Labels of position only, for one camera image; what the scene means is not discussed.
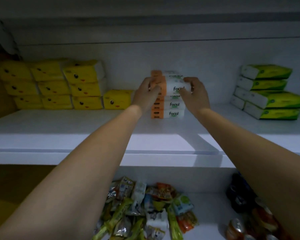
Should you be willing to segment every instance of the forearm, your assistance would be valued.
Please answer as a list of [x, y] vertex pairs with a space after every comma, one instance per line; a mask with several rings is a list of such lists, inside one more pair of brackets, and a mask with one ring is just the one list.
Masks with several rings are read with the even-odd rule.
[[141, 111], [131, 106], [88, 136], [4, 223], [0, 239], [15, 238], [16, 233], [22, 239], [47, 239], [42, 233], [33, 235], [45, 228], [53, 239], [76, 239], [77, 233], [81, 239], [91, 237], [84, 237], [82, 232], [92, 234], [110, 182], [140, 116]]
[[300, 239], [300, 156], [210, 109], [196, 117], [279, 221]]

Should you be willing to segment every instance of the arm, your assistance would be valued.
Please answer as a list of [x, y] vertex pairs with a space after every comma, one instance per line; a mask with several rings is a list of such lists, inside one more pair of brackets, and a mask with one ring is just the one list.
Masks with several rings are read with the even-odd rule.
[[300, 156], [255, 135], [210, 109], [198, 78], [185, 78], [193, 93], [180, 94], [190, 112], [208, 130], [256, 194], [292, 234], [300, 239]]
[[5, 239], [90, 239], [132, 131], [160, 91], [146, 78], [132, 105], [78, 145], [0, 227]]

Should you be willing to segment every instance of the hand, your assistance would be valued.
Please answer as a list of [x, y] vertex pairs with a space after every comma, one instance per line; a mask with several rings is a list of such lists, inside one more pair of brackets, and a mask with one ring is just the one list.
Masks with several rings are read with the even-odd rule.
[[193, 92], [181, 88], [179, 93], [187, 109], [196, 117], [200, 111], [210, 109], [208, 93], [203, 83], [197, 77], [185, 77], [185, 82], [191, 83]]
[[154, 77], [146, 77], [134, 94], [131, 105], [137, 106], [142, 114], [151, 108], [160, 92], [158, 85], [149, 91], [150, 82], [154, 79]]

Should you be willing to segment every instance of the right hand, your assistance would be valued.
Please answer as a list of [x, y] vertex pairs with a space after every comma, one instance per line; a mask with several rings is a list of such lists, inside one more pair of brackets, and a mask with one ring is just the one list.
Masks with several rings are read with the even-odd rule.
[[191, 83], [193, 92], [181, 88], [179, 93], [187, 109], [196, 117], [201, 111], [210, 109], [210, 102], [204, 84], [197, 77], [185, 77], [185, 82]]

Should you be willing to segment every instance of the left hand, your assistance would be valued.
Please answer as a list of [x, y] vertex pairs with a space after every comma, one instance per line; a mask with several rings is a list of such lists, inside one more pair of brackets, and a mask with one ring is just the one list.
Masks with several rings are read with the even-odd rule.
[[142, 114], [149, 110], [156, 101], [160, 92], [160, 87], [157, 85], [149, 91], [150, 82], [154, 77], [146, 77], [136, 90], [131, 105], [136, 105], [140, 108]]

